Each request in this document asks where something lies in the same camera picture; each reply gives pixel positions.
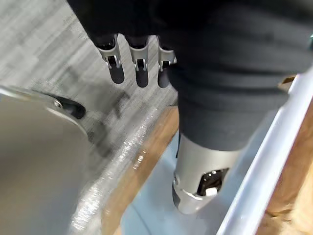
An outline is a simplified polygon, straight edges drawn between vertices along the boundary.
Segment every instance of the black wheel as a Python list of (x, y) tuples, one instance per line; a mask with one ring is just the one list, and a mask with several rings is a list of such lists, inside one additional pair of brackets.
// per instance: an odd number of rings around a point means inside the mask
[(55, 94), (43, 93), (43, 92), (40, 92), (40, 93), (46, 94), (50, 97), (57, 99), (62, 104), (63, 110), (65, 110), (67, 113), (71, 114), (73, 117), (77, 119), (81, 119), (86, 115), (85, 107), (74, 100), (67, 99), (67, 98), (64, 98)]
[(111, 65), (110, 75), (111, 79), (116, 84), (121, 84), (125, 80), (123, 67), (120, 66), (119, 68), (116, 67), (116, 65)]
[(168, 86), (168, 84), (170, 84), (170, 81), (168, 80), (166, 69), (158, 72), (157, 84), (161, 88), (166, 88)]
[(136, 71), (136, 82), (139, 87), (146, 87), (148, 85), (148, 71), (139, 68), (139, 71)]

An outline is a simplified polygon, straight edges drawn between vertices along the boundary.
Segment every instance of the silver surface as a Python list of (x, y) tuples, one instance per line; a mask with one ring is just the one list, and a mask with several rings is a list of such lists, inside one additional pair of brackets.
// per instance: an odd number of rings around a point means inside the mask
[(158, 45), (158, 69), (163, 71), (163, 62), (168, 61), (169, 64), (176, 62), (175, 53), (173, 50), (164, 50)]
[(115, 62), (116, 62), (116, 67), (119, 68), (121, 67), (121, 54), (119, 52), (119, 45), (117, 42), (117, 35), (114, 36), (115, 38), (115, 46), (110, 49), (110, 50), (103, 50), (101, 48), (98, 48), (102, 59), (106, 62), (107, 66), (109, 67), (109, 69), (111, 69), (111, 65), (109, 63), (108, 57), (109, 56), (114, 56), (115, 58)]
[(313, 68), (298, 75), (278, 111), (218, 230), (255, 234), (313, 96)]
[(86, 132), (50, 98), (0, 87), (0, 110), (0, 234), (66, 234), (84, 185)]
[(72, 98), (87, 109), (80, 123), (91, 142), (88, 183), (72, 232), (98, 235), (101, 207), (158, 115), (176, 100), (173, 88), (157, 85), (157, 39), (149, 41), (149, 85), (142, 89), (125, 38), (117, 38), (125, 81), (116, 85), (63, 0), (0, 1), (0, 27), (0, 85)]
[(132, 55), (132, 60), (134, 63), (134, 67), (135, 70), (139, 71), (138, 68), (138, 60), (143, 59), (143, 70), (146, 71), (148, 68), (148, 49), (149, 44), (147, 44), (144, 48), (133, 48), (133, 47), (129, 47), (129, 49), (131, 50), (131, 55)]
[(197, 195), (202, 175), (231, 168), (239, 153), (240, 151), (226, 152), (204, 148), (182, 134), (173, 181), (176, 192), (173, 199), (177, 208), (184, 214), (191, 214), (211, 201), (217, 195), (214, 189), (208, 191), (207, 196)]

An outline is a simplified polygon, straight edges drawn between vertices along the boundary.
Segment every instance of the prosthetic hand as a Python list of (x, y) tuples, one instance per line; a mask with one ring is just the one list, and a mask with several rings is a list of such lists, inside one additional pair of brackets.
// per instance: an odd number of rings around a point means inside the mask
[(182, 213), (196, 212), (218, 193), (267, 112), (287, 101), (277, 85), (312, 62), (309, 1), (68, 2), (115, 83), (124, 81), (117, 34), (130, 45), (140, 87), (148, 85), (148, 37), (158, 35), (158, 83), (167, 86), (167, 70), (178, 91), (173, 200)]

